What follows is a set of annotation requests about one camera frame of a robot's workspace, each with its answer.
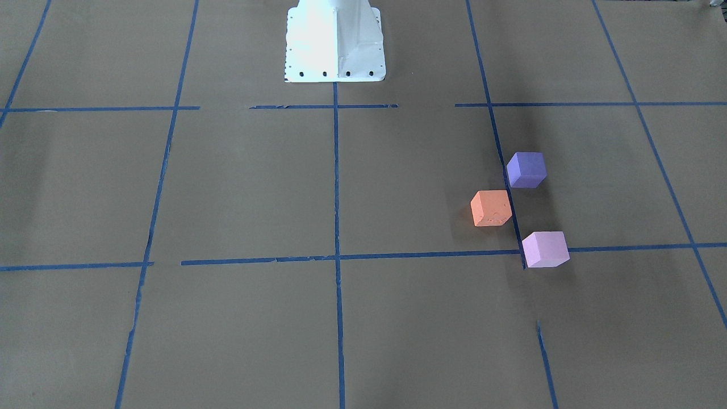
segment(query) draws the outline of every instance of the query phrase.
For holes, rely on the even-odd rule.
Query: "foam cube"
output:
[[[482,190],[470,202],[475,226],[502,226],[513,216],[507,191]]]
[[[547,176],[540,152],[518,152],[507,164],[507,179],[512,188],[536,188]]]
[[[562,231],[535,231],[523,240],[528,267],[557,267],[571,259]]]

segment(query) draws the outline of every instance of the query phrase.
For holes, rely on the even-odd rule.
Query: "purple cube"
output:
[[[523,250],[530,268],[557,267],[571,259],[562,231],[535,231],[523,240]]]
[[[511,188],[536,188],[547,176],[540,152],[518,152],[507,164]]]

